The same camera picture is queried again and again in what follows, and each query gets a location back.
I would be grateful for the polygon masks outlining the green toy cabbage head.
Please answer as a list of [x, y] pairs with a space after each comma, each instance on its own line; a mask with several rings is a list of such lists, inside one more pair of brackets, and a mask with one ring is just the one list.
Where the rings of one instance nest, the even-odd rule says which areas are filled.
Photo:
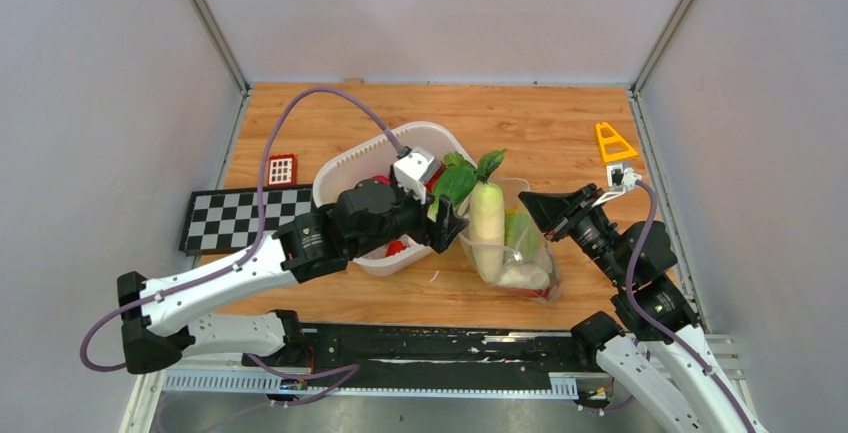
[[504, 232], [506, 262], [518, 261], [517, 255], [521, 256], [522, 262], [533, 261], [544, 243], [544, 238], [531, 216], [518, 208], [505, 212]]

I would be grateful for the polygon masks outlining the long white toy radish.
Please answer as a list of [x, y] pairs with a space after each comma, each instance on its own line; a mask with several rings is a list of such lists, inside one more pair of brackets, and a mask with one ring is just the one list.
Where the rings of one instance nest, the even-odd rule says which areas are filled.
[[478, 182], [469, 206], [469, 238], [474, 263], [480, 276], [493, 282], [504, 257], [505, 201], [502, 189], [494, 183]]

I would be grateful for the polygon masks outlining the clear pink zip bag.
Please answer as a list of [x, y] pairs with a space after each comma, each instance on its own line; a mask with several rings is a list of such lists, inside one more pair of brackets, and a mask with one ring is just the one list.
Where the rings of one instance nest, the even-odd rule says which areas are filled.
[[559, 298], [560, 270], [547, 241], [519, 195], [531, 190], [521, 178], [477, 184], [459, 208], [468, 226], [460, 244], [482, 281], [541, 303]]

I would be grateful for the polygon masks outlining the white plastic basket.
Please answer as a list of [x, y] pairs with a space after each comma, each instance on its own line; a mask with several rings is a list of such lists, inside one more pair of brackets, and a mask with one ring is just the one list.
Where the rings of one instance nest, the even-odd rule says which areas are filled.
[[[414, 121], [395, 128], [393, 132], [403, 145], [421, 147], [438, 159], [451, 152], [460, 153], [468, 161], [472, 159], [457, 138], [439, 124]], [[362, 180], [386, 176], [396, 158], [396, 150], [382, 133], [339, 154], [316, 174], [312, 188], [314, 205], [319, 207], [335, 202], [340, 193]], [[402, 241], [406, 247], [398, 253], [388, 256], [388, 247], [383, 245], [353, 262], [372, 276], [390, 276], [432, 253], [430, 248], [406, 237]]]

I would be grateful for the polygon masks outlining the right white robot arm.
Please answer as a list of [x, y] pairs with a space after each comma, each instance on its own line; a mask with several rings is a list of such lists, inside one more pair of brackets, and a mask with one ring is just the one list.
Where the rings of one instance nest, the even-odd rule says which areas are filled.
[[522, 192], [520, 201], [550, 242], [571, 239], [617, 293], [615, 313], [597, 312], [575, 325], [571, 356], [621, 383], [668, 432], [763, 432], [716, 359], [698, 314], [667, 271], [677, 263], [657, 199], [647, 218], [617, 231], [604, 204], [647, 184], [636, 178], [604, 191]]

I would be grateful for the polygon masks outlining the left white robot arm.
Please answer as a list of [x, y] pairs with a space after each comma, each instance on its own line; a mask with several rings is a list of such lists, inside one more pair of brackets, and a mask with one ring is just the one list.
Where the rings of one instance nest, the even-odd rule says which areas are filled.
[[168, 277], [126, 273], [117, 280], [125, 368], [152, 373], [210, 353], [271, 356], [283, 366], [296, 365], [307, 342], [294, 313], [233, 316], [216, 309], [343, 271], [353, 259], [402, 237], [442, 253], [468, 224], [445, 196], [418, 198], [363, 180], [336, 202], [263, 236], [256, 247]]

